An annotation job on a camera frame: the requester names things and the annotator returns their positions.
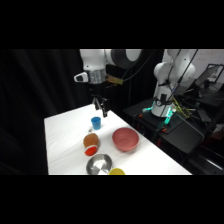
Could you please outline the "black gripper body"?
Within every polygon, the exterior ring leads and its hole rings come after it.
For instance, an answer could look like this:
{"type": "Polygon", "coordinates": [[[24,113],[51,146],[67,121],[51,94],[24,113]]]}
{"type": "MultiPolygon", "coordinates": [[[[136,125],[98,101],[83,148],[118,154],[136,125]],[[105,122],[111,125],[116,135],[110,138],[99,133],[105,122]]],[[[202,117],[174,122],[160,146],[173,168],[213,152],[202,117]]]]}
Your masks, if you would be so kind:
{"type": "Polygon", "coordinates": [[[90,84],[89,85],[90,94],[93,98],[105,99],[107,87],[105,83],[101,84],[90,84]]]}

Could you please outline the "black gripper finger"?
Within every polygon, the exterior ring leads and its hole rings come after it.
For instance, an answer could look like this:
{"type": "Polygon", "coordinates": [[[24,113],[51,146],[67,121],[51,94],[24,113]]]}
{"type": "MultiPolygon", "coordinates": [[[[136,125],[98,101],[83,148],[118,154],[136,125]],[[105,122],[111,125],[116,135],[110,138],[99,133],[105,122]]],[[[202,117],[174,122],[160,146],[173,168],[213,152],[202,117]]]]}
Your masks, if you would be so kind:
{"type": "Polygon", "coordinates": [[[101,105],[100,105],[97,97],[93,97],[93,104],[95,105],[96,110],[101,110],[101,105]]]}
{"type": "Polygon", "coordinates": [[[103,111],[103,117],[107,117],[107,113],[109,111],[109,100],[102,98],[102,111],[103,111]]]}

